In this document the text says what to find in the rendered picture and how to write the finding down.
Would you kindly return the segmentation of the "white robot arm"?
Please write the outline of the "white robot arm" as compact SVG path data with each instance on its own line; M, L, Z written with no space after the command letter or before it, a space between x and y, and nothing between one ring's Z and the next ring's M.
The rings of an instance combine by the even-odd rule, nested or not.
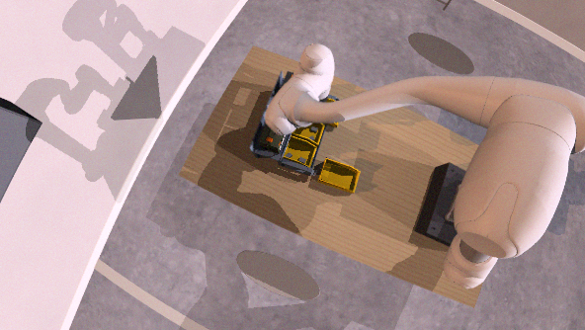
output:
M543 236L565 185L569 156L585 150L585 97L522 78L421 76L319 102L333 76L330 49L308 45L271 101L266 125L287 135L312 123L430 105L487 128L445 215L458 233L444 259L448 279L474 288L498 258L517 257Z

